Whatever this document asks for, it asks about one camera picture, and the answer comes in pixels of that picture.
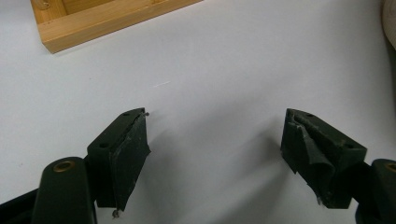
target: wooden tray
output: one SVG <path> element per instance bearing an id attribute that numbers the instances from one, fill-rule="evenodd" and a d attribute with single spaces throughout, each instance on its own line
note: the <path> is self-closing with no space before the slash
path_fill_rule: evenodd
<path id="1" fill-rule="evenodd" d="M 202 0 L 31 0 L 44 46 L 55 53 Z"/>

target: white surface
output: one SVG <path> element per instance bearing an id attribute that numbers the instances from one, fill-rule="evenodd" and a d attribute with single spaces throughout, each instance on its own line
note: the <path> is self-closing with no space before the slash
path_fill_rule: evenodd
<path id="1" fill-rule="evenodd" d="M 396 160 L 389 56 L 373 0 L 206 0 L 51 55 L 28 1 L 0 3 L 0 203 L 86 155 L 144 106 L 149 155 L 99 223 L 355 223 L 317 205 L 279 154 L 286 108 Z"/>

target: wooden board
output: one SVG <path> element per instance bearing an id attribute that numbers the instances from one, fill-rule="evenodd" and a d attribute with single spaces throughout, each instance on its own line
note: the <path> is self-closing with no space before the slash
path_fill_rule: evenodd
<path id="1" fill-rule="evenodd" d="M 41 41 L 55 53 L 202 0 L 49 0 L 46 10 L 31 1 Z"/>

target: white table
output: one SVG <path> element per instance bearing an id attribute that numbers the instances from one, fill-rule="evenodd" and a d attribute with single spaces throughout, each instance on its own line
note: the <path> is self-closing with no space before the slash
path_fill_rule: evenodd
<path id="1" fill-rule="evenodd" d="M 99 223 L 355 223 L 282 160 L 286 108 L 396 160 L 389 55 L 372 0 L 205 0 L 49 54 L 28 1 L 0 4 L 0 203 L 84 157 L 120 113 L 150 112 L 126 211 Z"/>

